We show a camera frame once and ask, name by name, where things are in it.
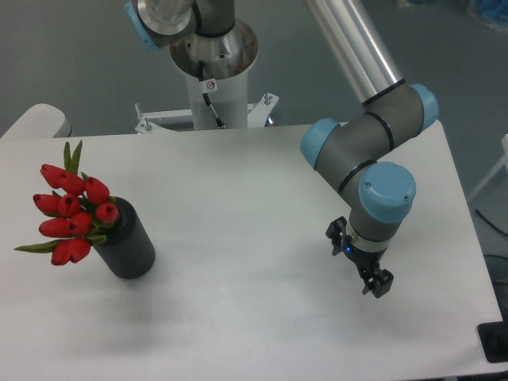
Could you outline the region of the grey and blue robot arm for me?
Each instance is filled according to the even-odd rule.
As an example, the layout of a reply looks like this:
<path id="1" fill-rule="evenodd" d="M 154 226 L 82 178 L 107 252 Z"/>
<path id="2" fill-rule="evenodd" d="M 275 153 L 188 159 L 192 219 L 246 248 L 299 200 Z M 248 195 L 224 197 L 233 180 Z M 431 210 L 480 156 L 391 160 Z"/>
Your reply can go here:
<path id="1" fill-rule="evenodd" d="M 300 150 L 351 209 L 326 231 L 333 252 L 356 265 L 365 292 L 381 297 L 394 277 L 379 261 L 416 195 L 411 173 L 384 156 L 430 127 L 439 106 L 426 87 L 406 83 L 360 2 L 307 5 L 364 112 L 346 124 L 315 122 Z M 125 12 L 147 49 L 170 48 L 187 77 L 195 129 L 247 127 L 254 113 L 235 82 L 244 81 L 258 44 L 234 2 L 128 1 Z"/>

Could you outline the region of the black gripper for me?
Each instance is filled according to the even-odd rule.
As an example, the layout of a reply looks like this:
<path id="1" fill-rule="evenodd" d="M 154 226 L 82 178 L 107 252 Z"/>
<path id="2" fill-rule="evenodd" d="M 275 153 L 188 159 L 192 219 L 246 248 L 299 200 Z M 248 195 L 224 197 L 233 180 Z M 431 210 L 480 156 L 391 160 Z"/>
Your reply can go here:
<path id="1" fill-rule="evenodd" d="M 379 261 L 383 250 L 367 252 L 355 246 L 352 237 L 346 232 L 347 220 L 344 216 L 332 221 L 325 235 L 331 240 L 333 246 L 332 256 L 344 253 L 357 267 L 360 277 L 364 281 L 362 294 L 373 294 L 381 298 L 390 289 L 394 280 L 391 272 L 379 268 Z"/>

